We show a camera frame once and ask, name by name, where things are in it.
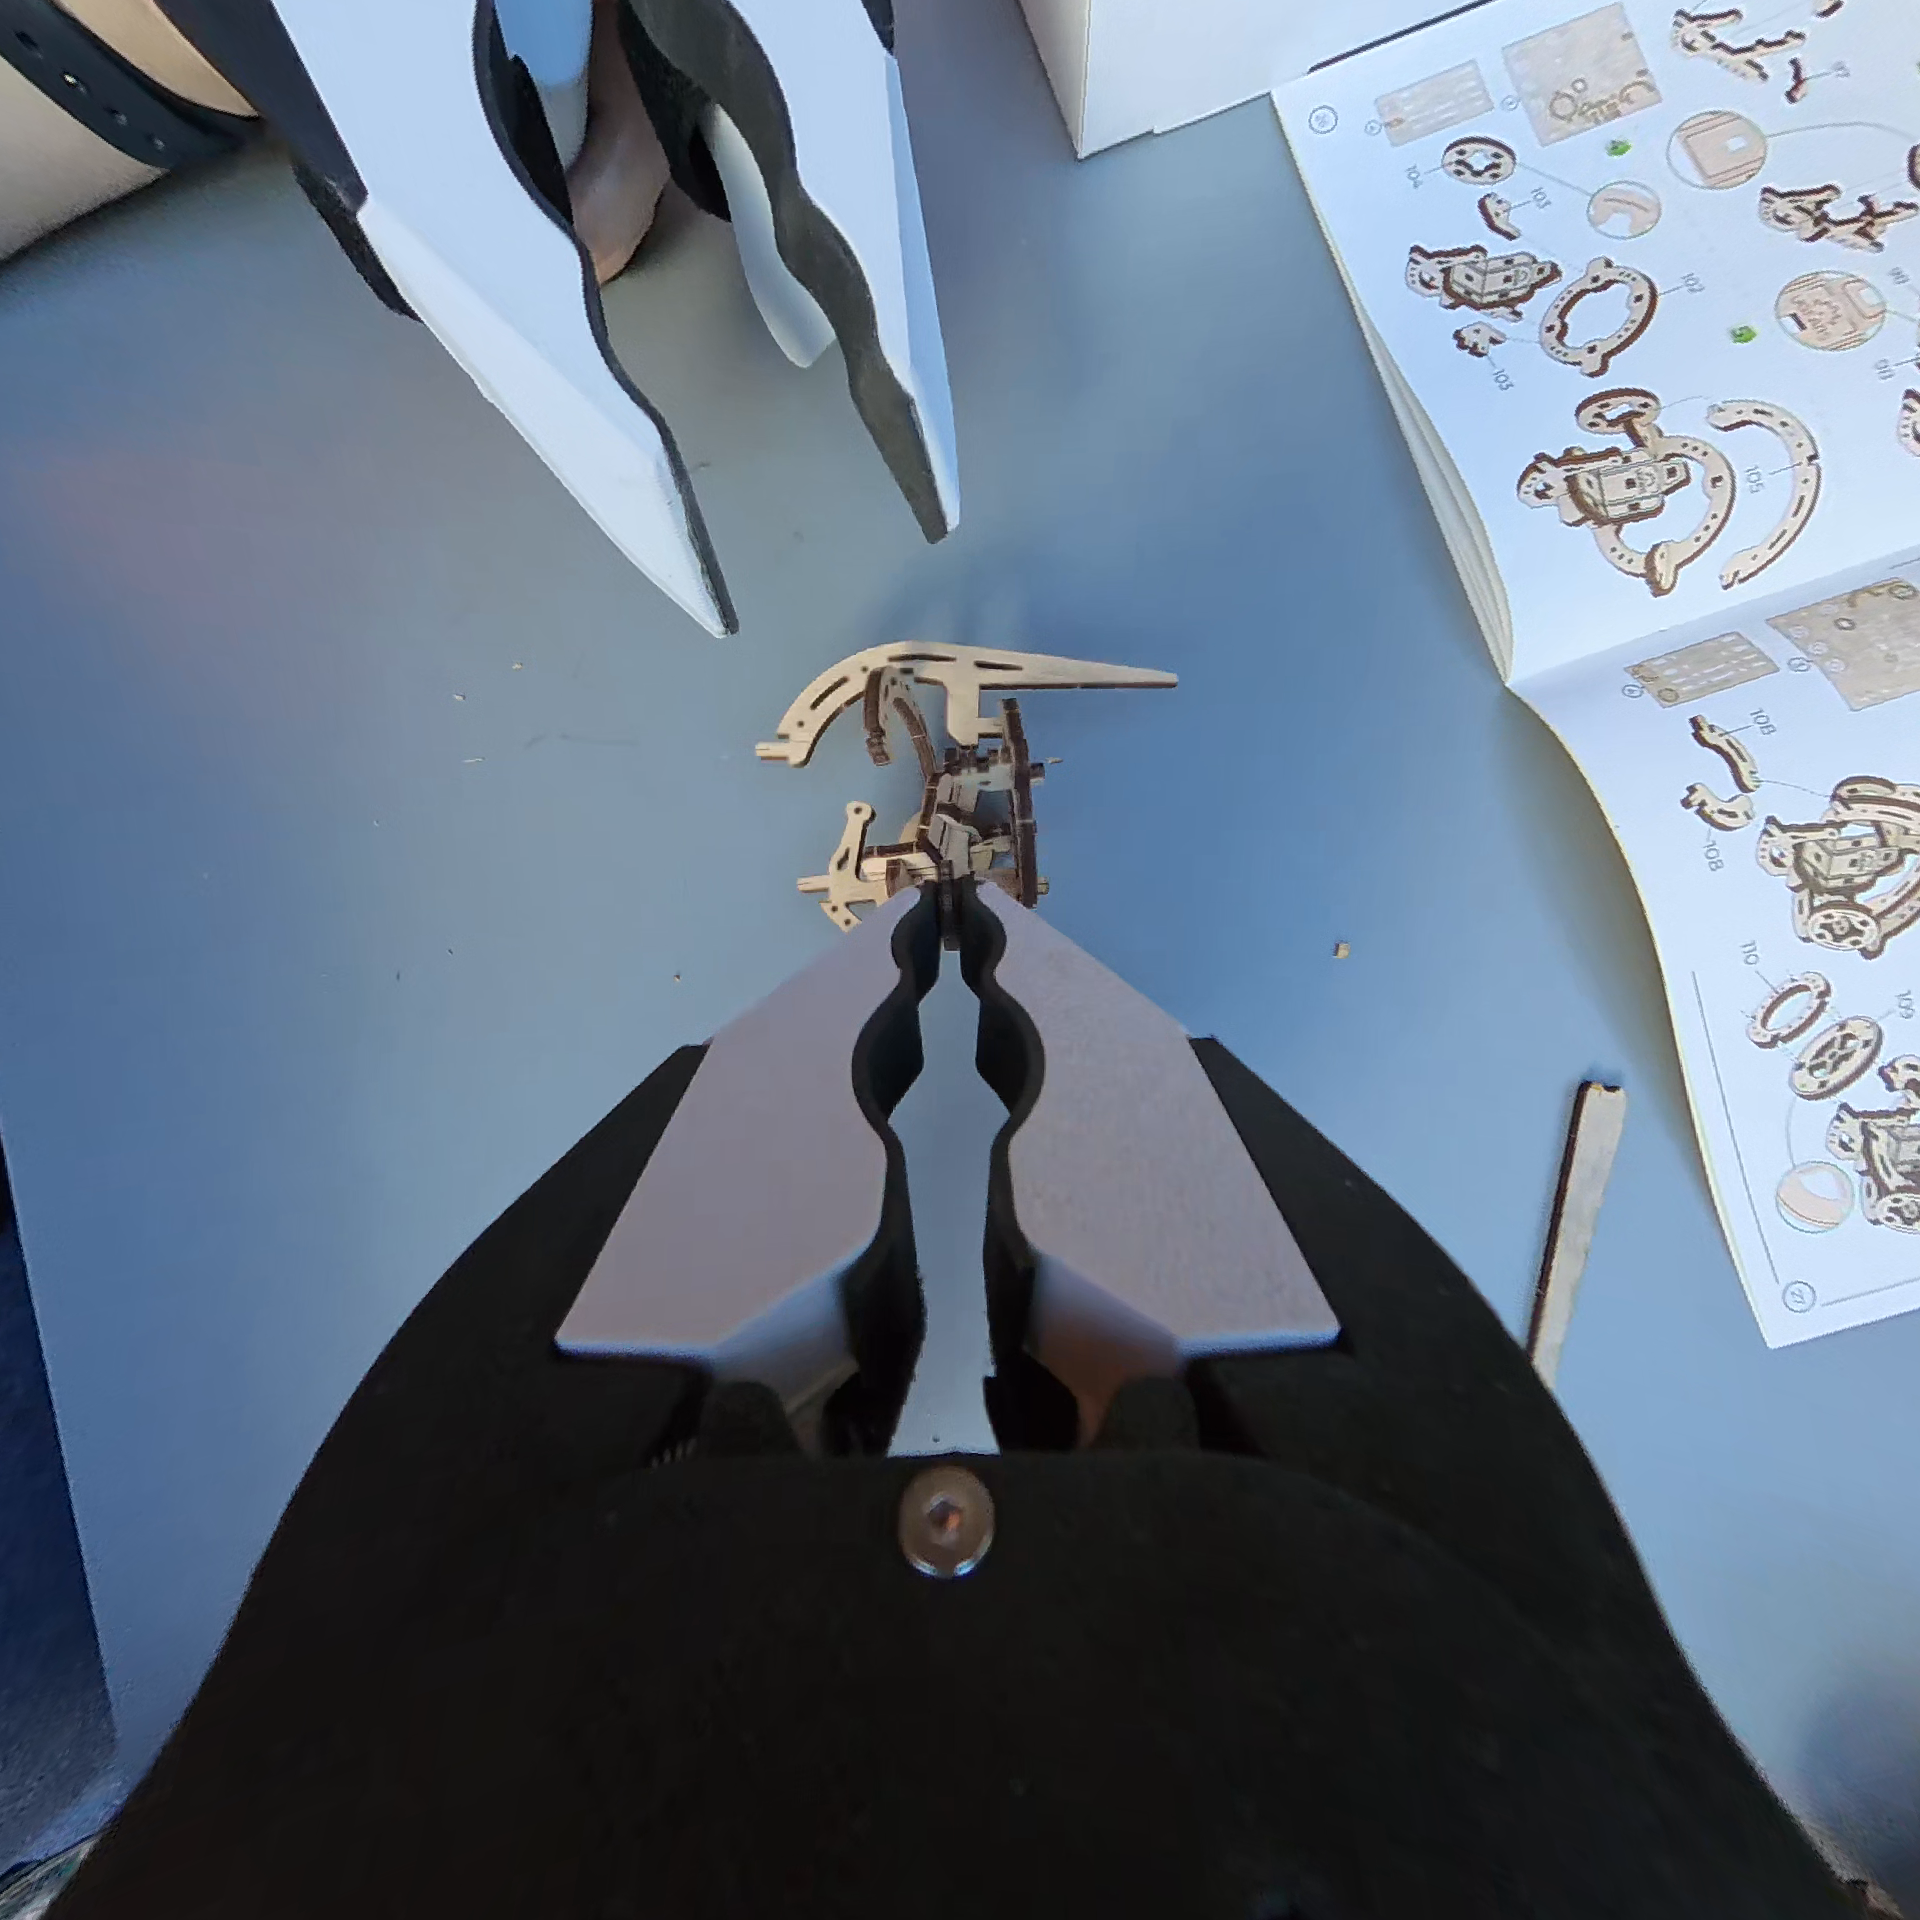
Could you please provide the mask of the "person's left forearm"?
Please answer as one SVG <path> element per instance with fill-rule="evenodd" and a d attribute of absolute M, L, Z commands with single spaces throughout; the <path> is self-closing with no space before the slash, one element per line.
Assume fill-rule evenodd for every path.
<path fill-rule="evenodd" d="M 92 37 L 107 39 L 111 50 L 173 92 L 201 107 L 259 118 L 252 103 L 187 43 L 187 37 L 158 2 L 57 7 L 65 7 Z M 158 177 L 166 172 L 89 137 L 3 62 L 3 259 L 100 205 L 129 198 Z"/>

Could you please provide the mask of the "black wrist band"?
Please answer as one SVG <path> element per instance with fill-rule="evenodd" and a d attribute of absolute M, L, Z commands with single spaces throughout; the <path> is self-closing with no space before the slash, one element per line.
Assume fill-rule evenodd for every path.
<path fill-rule="evenodd" d="M 3 62 L 89 137 L 162 172 L 229 155 L 259 129 L 173 92 L 57 2 L 3 2 Z"/>

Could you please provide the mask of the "small wooden model assembly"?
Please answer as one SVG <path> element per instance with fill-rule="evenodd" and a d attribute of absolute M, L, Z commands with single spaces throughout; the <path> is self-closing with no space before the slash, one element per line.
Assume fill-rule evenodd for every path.
<path fill-rule="evenodd" d="M 847 805 L 830 869 L 799 874 L 796 890 L 838 929 L 857 924 L 862 904 L 952 879 L 993 881 L 1034 909 L 1048 890 L 1034 819 L 1044 758 L 1025 744 L 1015 696 L 1172 685 L 1171 670 L 978 647 L 893 643 L 837 659 L 784 706 L 757 758 L 805 769 L 830 722 L 857 706 L 873 764 L 888 764 L 888 726 L 904 727 L 922 801 L 888 842 L 868 838 L 873 805 Z"/>

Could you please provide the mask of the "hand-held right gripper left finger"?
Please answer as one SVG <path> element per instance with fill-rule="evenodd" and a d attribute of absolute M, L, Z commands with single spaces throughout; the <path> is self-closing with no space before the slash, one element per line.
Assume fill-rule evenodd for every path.
<path fill-rule="evenodd" d="M 936 973 L 936 904 L 902 895 L 716 1031 L 557 1347 L 759 1380 L 806 1447 L 881 1454 L 927 1330 L 888 1115 Z"/>

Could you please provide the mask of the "white instruction booklet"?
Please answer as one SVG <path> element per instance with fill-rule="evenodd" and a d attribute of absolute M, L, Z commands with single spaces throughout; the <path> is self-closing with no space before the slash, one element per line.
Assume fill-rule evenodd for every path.
<path fill-rule="evenodd" d="M 1917 1310 L 1917 2 L 1326 15 L 1278 118 L 1758 1326 Z"/>

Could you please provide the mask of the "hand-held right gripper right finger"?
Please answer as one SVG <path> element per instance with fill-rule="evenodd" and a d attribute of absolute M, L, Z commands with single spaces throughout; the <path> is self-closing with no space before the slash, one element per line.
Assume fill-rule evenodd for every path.
<path fill-rule="evenodd" d="M 984 1274 L 999 1447 L 1092 1441 L 1116 1389 L 1320 1349 L 1338 1316 L 1184 1025 L 1038 910 L 958 902 L 977 1069 L 1009 1107 Z"/>

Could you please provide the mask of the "person's left hand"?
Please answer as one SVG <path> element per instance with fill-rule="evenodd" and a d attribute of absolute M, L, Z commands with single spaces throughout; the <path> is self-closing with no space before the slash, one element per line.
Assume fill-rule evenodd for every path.
<path fill-rule="evenodd" d="M 667 185 L 667 155 L 622 43 L 622 2 L 591 2 L 583 140 L 568 165 L 569 225 L 607 287 L 649 232 Z"/>

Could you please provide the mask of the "white cardboard box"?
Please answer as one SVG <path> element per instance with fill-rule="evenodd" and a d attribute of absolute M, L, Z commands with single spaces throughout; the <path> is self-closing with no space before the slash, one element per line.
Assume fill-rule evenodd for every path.
<path fill-rule="evenodd" d="M 1019 2 L 1075 156 L 1238 107 L 1458 2 Z"/>

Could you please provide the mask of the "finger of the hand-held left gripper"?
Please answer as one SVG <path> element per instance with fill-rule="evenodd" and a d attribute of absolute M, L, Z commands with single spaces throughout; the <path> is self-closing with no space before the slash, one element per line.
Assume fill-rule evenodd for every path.
<path fill-rule="evenodd" d="M 832 324 L 862 424 L 940 542 L 961 488 L 902 66 L 863 2 L 728 2 L 725 21 L 711 92 L 739 115 L 778 253 Z"/>
<path fill-rule="evenodd" d="M 587 250 L 537 205 L 481 85 L 481 2 L 277 2 L 365 183 L 406 302 L 587 518 L 711 636 L 734 610 L 670 430 L 624 380 Z"/>

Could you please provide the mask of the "thin wooden stick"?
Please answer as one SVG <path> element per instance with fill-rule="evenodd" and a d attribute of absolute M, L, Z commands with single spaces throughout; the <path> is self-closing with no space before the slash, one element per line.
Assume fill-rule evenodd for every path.
<path fill-rule="evenodd" d="M 1627 1131 L 1627 1092 L 1582 1081 L 1572 1097 L 1564 1159 L 1546 1221 L 1540 1282 L 1533 1290 L 1525 1357 L 1540 1380 L 1554 1389 L 1572 1330 L 1574 1296 L 1593 1250 L 1600 1201 Z"/>

